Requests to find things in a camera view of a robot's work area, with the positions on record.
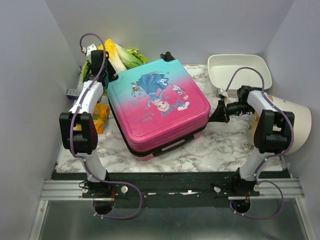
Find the pink and teal kids suitcase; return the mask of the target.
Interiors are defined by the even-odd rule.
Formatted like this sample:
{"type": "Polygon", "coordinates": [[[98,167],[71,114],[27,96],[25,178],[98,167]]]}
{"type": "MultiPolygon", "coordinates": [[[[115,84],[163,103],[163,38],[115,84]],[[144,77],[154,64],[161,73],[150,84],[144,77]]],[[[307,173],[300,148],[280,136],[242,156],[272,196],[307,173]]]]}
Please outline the pink and teal kids suitcase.
{"type": "Polygon", "coordinates": [[[210,102],[169,51],[119,73],[109,82],[107,97],[123,140],[138,159],[194,140],[209,122],[210,102]]]}

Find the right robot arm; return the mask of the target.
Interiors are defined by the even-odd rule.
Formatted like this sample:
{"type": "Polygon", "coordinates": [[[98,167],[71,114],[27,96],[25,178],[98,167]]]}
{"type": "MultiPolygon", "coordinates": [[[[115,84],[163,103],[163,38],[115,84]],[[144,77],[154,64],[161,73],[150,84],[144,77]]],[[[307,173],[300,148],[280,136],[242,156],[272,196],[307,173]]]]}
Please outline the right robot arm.
{"type": "Polygon", "coordinates": [[[226,104],[221,95],[208,121],[228,123],[230,116],[258,115],[253,152],[237,170],[239,178],[230,183],[230,191],[241,196],[248,190],[247,182],[260,184],[259,175],[268,159],[285,155],[292,148],[295,114],[276,106],[262,88],[243,85],[237,90],[237,97],[238,101],[226,104]]]}

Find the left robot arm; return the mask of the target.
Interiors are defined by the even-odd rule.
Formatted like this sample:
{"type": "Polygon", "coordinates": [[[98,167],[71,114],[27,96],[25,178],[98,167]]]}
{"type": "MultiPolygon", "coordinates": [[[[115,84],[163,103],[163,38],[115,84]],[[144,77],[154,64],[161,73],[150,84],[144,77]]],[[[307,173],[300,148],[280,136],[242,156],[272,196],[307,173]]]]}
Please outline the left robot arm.
{"type": "Polygon", "coordinates": [[[104,50],[93,45],[82,50],[89,60],[82,91],[68,112],[59,115],[62,145],[82,161],[87,174],[83,192],[89,196],[107,197],[112,192],[108,171],[102,166],[97,153],[98,133],[93,113],[96,103],[109,83],[108,57],[104,50]]]}

